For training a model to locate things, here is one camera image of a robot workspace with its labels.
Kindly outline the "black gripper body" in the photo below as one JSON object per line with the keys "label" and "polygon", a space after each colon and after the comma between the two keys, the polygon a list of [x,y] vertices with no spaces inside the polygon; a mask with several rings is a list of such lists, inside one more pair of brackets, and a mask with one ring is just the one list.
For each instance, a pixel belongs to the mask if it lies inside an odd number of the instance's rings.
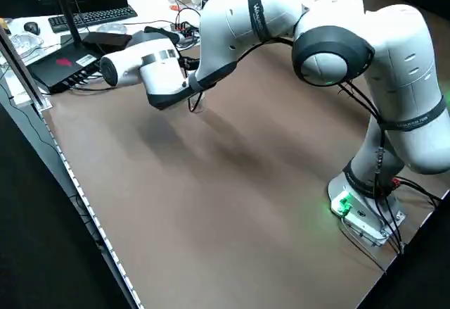
{"label": "black gripper body", "polygon": [[195,71],[199,67],[199,59],[198,58],[192,58],[190,56],[182,56],[180,55],[178,57],[179,67],[181,69],[187,70],[187,71]]}

